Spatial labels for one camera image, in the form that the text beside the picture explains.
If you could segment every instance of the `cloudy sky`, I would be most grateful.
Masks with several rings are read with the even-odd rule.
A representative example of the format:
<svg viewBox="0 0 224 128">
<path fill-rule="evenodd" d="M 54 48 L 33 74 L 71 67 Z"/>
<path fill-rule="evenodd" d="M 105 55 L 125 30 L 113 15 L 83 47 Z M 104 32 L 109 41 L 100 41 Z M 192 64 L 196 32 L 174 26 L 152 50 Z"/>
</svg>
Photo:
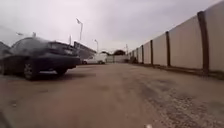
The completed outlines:
<svg viewBox="0 0 224 128">
<path fill-rule="evenodd" d="M 0 0 L 0 37 L 17 39 L 15 32 L 36 32 L 39 37 L 68 43 L 69 35 L 79 40 L 78 18 L 84 24 L 84 45 L 96 49 L 97 39 L 101 50 L 123 49 L 126 44 L 133 49 L 219 1 Z"/>
</svg>

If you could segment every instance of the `road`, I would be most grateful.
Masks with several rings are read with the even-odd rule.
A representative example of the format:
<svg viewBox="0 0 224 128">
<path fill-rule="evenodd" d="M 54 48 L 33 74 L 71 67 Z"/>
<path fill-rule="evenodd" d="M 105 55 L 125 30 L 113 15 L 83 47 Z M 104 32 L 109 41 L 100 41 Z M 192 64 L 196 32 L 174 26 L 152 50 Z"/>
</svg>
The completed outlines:
<svg viewBox="0 0 224 128">
<path fill-rule="evenodd" d="M 128 64 L 87 65 L 35 82 L 0 76 L 12 128 L 223 128 L 224 81 Z"/>
</svg>

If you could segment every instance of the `wall post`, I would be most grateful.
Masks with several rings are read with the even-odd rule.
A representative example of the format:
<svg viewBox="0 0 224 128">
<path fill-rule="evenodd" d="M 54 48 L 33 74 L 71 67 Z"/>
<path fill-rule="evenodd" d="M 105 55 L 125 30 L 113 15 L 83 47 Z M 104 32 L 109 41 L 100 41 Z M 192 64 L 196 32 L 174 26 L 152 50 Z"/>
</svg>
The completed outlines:
<svg viewBox="0 0 224 128">
<path fill-rule="evenodd" d="M 144 46 L 142 45 L 142 64 L 144 64 L 145 60 L 144 60 Z"/>
<path fill-rule="evenodd" d="M 167 66 L 170 67 L 170 34 L 169 31 L 166 32 L 166 47 L 167 47 Z"/>
<path fill-rule="evenodd" d="M 150 48 L 151 48 L 151 65 L 153 66 L 154 65 L 154 62 L 153 62 L 153 40 L 150 41 Z"/>
<path fill-rule="evenodd" d="M 202 52 L 203 52 L 203 72 L 208 75 L 209 73 L 209 39 L 208 39 L 208 30 L 207 23 L 205 19 L 204 11 L 198 12 L 198 21 L 201 30 L 202 38 Z"/>
</svg>

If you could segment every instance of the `dark blue car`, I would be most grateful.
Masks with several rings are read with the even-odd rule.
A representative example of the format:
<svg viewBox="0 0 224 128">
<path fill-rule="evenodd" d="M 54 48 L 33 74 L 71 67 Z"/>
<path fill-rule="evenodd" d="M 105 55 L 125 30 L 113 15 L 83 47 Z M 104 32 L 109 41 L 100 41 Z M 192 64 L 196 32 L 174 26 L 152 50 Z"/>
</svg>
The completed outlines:
<svg viewBox="0 0 224 128">
<path fill-rule="evenodd" d="M 0 73 L 23 73 L 26 79 L 33 80 L 40 71 L 55 70 L 58 75 L 64 75 L 79 63 L 80 58 L 72 46 L 29 37 L 2 51 Z"/>
</svg>

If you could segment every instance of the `car tire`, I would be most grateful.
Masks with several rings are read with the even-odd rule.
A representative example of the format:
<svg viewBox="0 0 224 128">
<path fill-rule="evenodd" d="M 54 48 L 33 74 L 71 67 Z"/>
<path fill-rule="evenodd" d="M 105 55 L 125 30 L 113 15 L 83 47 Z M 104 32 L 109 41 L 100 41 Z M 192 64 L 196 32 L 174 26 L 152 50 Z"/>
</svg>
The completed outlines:
<svg viewBox="0 0 224 128">
<path fill-rule="evenodd" d="M 0 63 L 0 74 L 1 75 L 7 75 L 8 74 L 4 62 Z"/>
<path fill-rule="evenodd" d="M 103 64 L 103 61 L 98 61 L 98 64 Z"/>
<path fill-rule="evenodd" d="M 58 76 L 63 76 L 68 69 L 56 69 Z"/>
<path fill-rule="evenodd" d="M 27 80 L 34 80 L 38 74 L 38 70 L 32 61 L 26 61 L 24 64 L 23 73 Z"/>
<path fill-rule="evenodd" d="M 87 62 L 86 62 L 86 61 L 83 61 L 82 63 L 83 63 L 83 64 L 87 64 Z"/>
</svg>

